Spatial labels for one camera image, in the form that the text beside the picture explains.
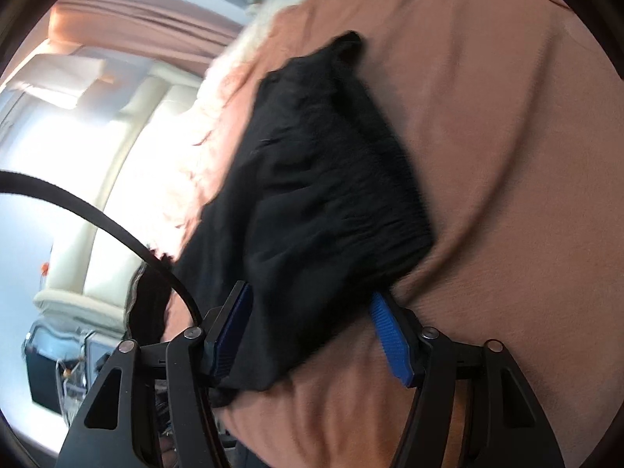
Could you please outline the black pants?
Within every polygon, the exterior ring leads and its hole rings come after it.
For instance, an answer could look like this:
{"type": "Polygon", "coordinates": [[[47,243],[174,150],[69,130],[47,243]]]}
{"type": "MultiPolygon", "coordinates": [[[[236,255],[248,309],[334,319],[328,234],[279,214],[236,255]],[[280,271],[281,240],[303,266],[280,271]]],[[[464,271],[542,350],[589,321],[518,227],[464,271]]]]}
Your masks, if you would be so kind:
{"type": "Polygon", "coordinates": [[[216,407],[284,379],[434,245],[413,168],[356,74],[364,49],[349,32],[266,75],[222,188],[172,264],[200,310],[238,281],[253,292],[216,407]]]}

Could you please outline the pink curtain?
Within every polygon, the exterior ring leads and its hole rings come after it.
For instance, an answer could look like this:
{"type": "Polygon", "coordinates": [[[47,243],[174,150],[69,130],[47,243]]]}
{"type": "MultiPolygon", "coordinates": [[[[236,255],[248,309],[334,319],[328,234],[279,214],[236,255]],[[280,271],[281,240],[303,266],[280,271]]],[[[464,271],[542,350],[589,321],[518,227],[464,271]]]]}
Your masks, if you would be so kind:
{"type": "Polygon", "coordinates": [[[49,39],[148,57],[201,76],[241,30],[180,0],[58,0],[49,39]]]}

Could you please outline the cream padded headboard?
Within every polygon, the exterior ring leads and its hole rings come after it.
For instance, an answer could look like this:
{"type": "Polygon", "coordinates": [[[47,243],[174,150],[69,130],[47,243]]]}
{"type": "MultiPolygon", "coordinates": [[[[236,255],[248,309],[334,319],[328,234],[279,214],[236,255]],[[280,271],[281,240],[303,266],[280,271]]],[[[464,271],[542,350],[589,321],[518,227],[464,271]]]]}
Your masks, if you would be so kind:
{"type": "MultiPolygon", "coordinates": [[[[82,154],[94,169],[82,175],[78,196],[145,246],[164,252],[175,252],[180,243],[184,208],[178,201],[189,178],[172,160],[199,87],[198,77],[158,64],[109,122],[104,143],[82,154]]],[[[46,282],[33,302],[42,314],[119,332],[141,264],[109,234],[64,211],[46,282]]]]}

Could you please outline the orange-brown blanket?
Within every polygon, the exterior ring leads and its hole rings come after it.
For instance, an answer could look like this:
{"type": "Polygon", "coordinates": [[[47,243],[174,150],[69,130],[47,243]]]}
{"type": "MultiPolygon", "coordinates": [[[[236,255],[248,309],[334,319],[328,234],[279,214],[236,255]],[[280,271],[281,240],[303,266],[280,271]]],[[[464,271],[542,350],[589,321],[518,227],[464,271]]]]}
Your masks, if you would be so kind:
{"type": "Polygon", "coordinates": [[[208,72],[187,212],[217,192],[260,79],[353,30],[437,242],[395,286],[447,336],[505,343],[567,466],[623,400],[623,82],[565,0],[303,0],[208,72]]]}

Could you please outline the white bed sheet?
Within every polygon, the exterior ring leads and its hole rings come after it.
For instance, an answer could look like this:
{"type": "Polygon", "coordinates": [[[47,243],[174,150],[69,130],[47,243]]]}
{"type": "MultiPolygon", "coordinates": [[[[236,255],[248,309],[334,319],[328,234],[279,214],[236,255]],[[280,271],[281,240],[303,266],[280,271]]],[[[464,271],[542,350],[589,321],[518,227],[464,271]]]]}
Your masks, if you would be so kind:
{"type": "Polygon", "coordinates": [[[305,0],[248,0],[251,21],[206,70],[193,111],[215,121],[242,82],[243,70],[271,35],[277,14],[305,0]]]}

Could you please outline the grey blue nightstand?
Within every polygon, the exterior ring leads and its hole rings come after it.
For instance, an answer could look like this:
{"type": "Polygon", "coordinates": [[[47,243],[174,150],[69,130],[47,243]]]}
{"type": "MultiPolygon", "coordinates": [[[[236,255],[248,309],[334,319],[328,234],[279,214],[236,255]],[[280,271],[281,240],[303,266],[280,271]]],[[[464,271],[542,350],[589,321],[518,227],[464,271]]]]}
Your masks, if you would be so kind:
{"type": "Polygon", "coordinates": [[[89,325],[37,319],[22,343],[32,401],[71,424],[120,341],[89,325]]]}

